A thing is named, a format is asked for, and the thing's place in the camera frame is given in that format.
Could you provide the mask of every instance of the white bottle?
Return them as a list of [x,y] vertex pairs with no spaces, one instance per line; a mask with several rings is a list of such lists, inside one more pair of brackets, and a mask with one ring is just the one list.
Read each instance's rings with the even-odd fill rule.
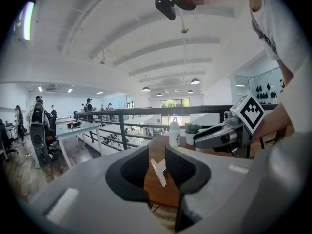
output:
[[177,118],[170,123],[169,129],[169,145],[179,146],[180,145],[180,126],[177,122]]

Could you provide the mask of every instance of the potted plant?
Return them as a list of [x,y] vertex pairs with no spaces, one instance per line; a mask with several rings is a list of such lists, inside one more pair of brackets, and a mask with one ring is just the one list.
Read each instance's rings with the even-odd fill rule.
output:
[[201,126],[193,124],[185,124],[185,139],[186,143],[189,145],[194,145],[193,137],[195,134],[199,133]]

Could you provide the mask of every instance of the wall light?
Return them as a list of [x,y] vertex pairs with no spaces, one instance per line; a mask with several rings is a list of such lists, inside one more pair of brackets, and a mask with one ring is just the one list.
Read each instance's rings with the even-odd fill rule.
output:
[[149,88],[149,87],[144,87],[144,88],[142,89],[142,91],[143,91],[143,92],[148,92],[148,91],[150,91],[150,88]]
[[196,85],[196,84],[200,84],[199,79],[195,78],[191,81],[191,85]]
[[34,3],[28,2],[25,7],[25,19],[24,19],[24,39],[30,41],[30,25],[31,15],[33,13]]

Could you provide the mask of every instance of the desk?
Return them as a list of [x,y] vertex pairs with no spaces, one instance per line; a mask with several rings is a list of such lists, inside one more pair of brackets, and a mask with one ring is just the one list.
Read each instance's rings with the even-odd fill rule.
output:
[[70,122],[73,122],[73,121],[76,121],[74,118],[61,118],[61,119],[56,119],[55,120],[55,124],[60,124],[60,123],[70,123]]
[[[180,192],[175,185],[169,173],[164,173],[167,186],[162,187],[160,181],[151,165],[151,159],[153,158],[157,163],[161,162],[165,158],[165,146],[169,146],[169,136],[156,135],[149,143],[149,163],[150,167],[145,175],[144,190],[149,195],[150,203],[167,206],[171,208],[178,208]],[[186,144],[185,137],[180,138],[179,147],[183,147],[192,151],[195,151],[196,147]],[[227,153],[217,153],[213,149],[207,149],[204,153],[233,157]]]
[[68,159],[68,156],[67,156],[67,153],[65,151],[64,144],[63,144],[63,139],[65,139],[67,137],[82,134],[83,143],[85,144],[84,133],[92,131],[95,129],[97,132],[98,147],[99,147],[101,155],[103,153],[102,152],[101,137],[99,136],[99,125],[91,124],[91,123],[84,122],[84,121],[80,121],[80,122],[81,122],[80,128],[78,128],[78,127],[68,128],[67,127],[68,123],[59,123],[56,126],[56,137],[58,138],[59,145],[61,147],[61,150],[63,152],[63,155],[65,157],[65,160],[66,160],[69,168],[72,168],[72,164],[70,163],[70,161]]
[[6,128],[5,128],[7,131],[10,131],[11,138],[13,138],[13,136],[12,136],[12,130],[13,130],[14,128],[15,128],[15,126],[11,126],[11,127],[6,127]]

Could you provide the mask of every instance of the black camera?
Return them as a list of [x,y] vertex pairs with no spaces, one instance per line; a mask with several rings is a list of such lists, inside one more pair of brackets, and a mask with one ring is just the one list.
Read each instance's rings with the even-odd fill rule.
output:
[[155,0],[155,7],[161,13],[163,13],[168,19],[176,19],[176,11],[174,9],[174,3],[169,0]]

